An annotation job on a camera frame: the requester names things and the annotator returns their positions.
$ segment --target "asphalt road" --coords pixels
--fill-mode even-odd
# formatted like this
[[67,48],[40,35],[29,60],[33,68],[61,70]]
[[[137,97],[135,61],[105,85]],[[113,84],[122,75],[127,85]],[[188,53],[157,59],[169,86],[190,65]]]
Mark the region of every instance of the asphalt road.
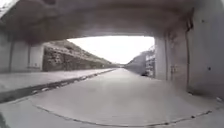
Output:
[[222,107],[171,83],[117,69],[2,104],[0,123],[10,128],[222,128]]

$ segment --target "concrete ceiling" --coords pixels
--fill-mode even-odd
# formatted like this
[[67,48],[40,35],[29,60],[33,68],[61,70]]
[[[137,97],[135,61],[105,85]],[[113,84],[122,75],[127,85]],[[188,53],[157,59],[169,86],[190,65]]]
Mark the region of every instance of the concrete ceiling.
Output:
[[195,0],[20,0],[1,26],[20,38],[50,41],[83,36],[161,33]]

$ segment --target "overpass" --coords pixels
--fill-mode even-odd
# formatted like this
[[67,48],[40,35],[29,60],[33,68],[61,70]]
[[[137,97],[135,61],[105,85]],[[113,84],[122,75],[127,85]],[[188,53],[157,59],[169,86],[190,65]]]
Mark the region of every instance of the overpass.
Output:
[[42,43],[103,35],[156,40],[156,78],[224,98],[223,0],[14,0],[0,21],[0,71],[40,71]]

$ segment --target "overcast sky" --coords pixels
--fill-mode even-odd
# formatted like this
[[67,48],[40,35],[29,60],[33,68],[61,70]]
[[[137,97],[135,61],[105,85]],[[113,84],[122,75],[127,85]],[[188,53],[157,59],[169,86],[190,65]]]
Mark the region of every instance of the overcast sky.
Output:
[[143,36],[103,36],[69,39],[82,49],[114,63],[126,64],[154,45],[154,38]]

